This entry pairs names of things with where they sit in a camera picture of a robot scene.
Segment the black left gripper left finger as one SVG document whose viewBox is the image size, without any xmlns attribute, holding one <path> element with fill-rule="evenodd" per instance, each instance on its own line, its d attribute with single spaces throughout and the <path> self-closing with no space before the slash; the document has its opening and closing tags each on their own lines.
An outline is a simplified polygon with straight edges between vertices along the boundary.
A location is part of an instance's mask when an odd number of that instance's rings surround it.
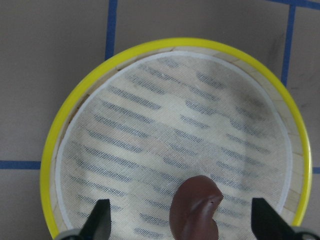
<svg viewBox="0 0 320 240">
<path fill-rule="evenodd" d="M 82 228 L 59 233 L 57 240 L 109 240 L 111 236 L 111 204 L 99 199 Z"/>
</svg>

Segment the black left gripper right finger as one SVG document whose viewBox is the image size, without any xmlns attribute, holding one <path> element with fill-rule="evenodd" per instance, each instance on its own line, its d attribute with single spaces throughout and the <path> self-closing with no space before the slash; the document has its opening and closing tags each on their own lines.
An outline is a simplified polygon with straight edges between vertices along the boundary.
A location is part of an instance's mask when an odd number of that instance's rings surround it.
<svg viewBox="0 0 320 240">
<path fill-rule="evenodd" d="M 264 198 L 251 202 L 251 230 L 258 240 L 318 240 L 310 229 L 290 226 Z"/>
</svg>

